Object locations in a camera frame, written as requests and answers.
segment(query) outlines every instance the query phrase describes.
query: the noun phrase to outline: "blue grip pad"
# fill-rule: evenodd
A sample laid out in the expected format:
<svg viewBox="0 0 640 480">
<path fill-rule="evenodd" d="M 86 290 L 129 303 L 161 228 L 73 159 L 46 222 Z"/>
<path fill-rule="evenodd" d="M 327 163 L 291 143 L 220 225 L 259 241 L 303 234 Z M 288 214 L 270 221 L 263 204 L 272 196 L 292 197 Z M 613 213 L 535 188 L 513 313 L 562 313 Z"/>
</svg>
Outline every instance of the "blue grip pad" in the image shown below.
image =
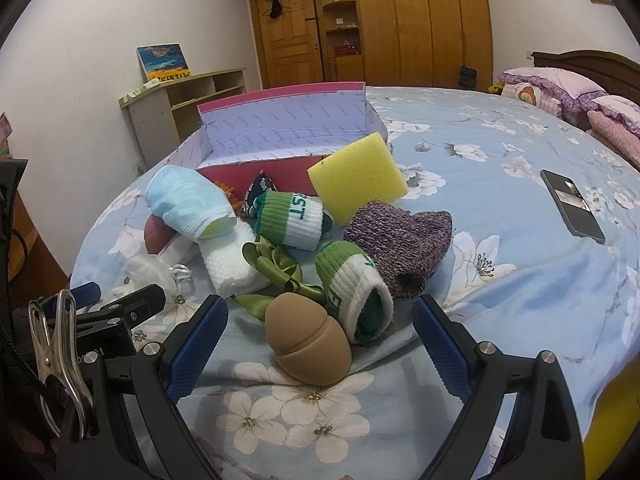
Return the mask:
<svg viewBox="0 0 640 480">
<path fill-rule="evenodd" d="M 415 331 L 426 348 L 447 391 L 462 402 L 473 393 L 469 367 L 462 352 L 450 338 L 438 318 L 422 299 L 414 303 L 412 319 Z"/>
<path fill-rule="evenodd" d="M 204 315 L 185 341 L 171 363 L 171 379 L 166 388 L 167 397 L 177 403 L 193 391 L 213 349 L 226 327 L 228 309 L 225 300 L 217 300 Z"/>
</svg>

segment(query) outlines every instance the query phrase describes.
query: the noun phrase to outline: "white wall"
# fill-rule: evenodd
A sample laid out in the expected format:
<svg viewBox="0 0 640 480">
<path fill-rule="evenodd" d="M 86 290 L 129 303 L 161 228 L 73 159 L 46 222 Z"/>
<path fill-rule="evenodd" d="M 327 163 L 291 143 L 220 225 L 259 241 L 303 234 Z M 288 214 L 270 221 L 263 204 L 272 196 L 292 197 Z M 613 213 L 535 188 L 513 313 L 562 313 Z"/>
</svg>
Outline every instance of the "white wall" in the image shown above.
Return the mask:
<svg viewBox="0 0 640 480">
<path fill-rule="evenodd" d="M 640 46 L 616 7 L 589 0 L 489 0 L 494 73 L 533 66 L 527 50 L 607 50 L 640 62 Z"/>
<path fill-rule="evenodd" d="M 34 224 L 66 272 L 102 210 L 136 177 L 118 99 L 142 84 L 136 47 L 180 43 L 192 73 L 247 67 L 246 0 L 33 0 L 0 50 L 0 112 Z"/>
</svg>

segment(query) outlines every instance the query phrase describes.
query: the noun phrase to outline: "small yellow toy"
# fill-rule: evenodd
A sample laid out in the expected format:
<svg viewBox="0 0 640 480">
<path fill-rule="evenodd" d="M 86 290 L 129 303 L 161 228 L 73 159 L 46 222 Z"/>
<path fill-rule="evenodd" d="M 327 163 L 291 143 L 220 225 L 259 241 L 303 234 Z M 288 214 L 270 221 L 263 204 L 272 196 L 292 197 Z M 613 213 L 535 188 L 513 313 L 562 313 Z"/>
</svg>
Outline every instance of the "small yellow toy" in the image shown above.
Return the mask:
<svg viewBox="0 0 640 480">
<path fill-rule="evenodd" d="M 504 89 L 504 81 L 498 81 L 496 84 L 489 86 L 487 91 L 489 92 L 489 94 L 501 95 L 503 89 Z"/>
</svg>

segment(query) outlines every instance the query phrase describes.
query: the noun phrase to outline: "blue bedspread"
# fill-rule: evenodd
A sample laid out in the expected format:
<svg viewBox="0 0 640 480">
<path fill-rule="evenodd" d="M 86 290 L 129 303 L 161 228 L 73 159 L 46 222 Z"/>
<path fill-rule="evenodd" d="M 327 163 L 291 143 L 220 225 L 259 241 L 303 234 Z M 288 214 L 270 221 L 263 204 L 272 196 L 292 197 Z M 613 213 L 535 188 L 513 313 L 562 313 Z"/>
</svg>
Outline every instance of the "blue bedspread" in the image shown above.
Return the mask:
<svg viewBox="0 0 640 480">
<path fill-rule="evenodd" d="M 595 139 L 516 100 L 440 89 L 369 88 L 410 186 L 396 204 L 448 210 L 452 247 L 428 292 L 476 340 L 504 352 L 555 352 L 582 434 L 607 382 L 638 352 L 640 174 Z M 540 179 L 574 180 L 606 236 L 572 236 Z M 100 216 L 76 261 L 72 285 L 96 281 L 105 301 L 132 291 L 127 258 L 144 250 L 149 210 L 142 176 Z M 334 237 L 339 237 L 336 229 Z M 313 256 L 296 252 L 305 280 Z M 196 291 L 134 332 L 163 340 L 212 287 L 200 256 Z M 178 406 L 225 479 L 414 479 L 461 404 L 448 395 L 416 339 L 410 302 L 397 302 L 383 339 L 354 350 L 352 374 L 317 391 L 270 360 L 264 328 L 233 302 L 228 326 L 194 393 Z M 479 465 L 487 472 L 510 400 Z"/>
</svg>

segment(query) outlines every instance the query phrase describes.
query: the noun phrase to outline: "purple ruffled pillowcase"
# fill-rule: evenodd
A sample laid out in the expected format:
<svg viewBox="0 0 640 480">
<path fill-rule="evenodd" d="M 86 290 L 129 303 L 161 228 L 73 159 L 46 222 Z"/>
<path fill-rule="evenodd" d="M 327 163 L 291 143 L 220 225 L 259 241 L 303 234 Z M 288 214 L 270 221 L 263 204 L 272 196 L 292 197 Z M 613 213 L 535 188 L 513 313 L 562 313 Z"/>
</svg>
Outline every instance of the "purple ruffled pillowcase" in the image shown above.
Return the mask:
<svg viewBox="0 0 640 480">
<path fill-rule="evenodd" d="M 531 83 L 548 90 L 564 108 L 572 112 L 597 110 L 595 98 L 607 95 L 591 79 L 562 68 L 522 67 L 502 72 L 498 79 L 507 84 Z"/>
<path fill-rule="evenodd" d="M 636 137 L 640 137 L 640 106 L 619 95 L 605 95 L 593 100 L 607 117 L 622 124 Z"/>
</svg>

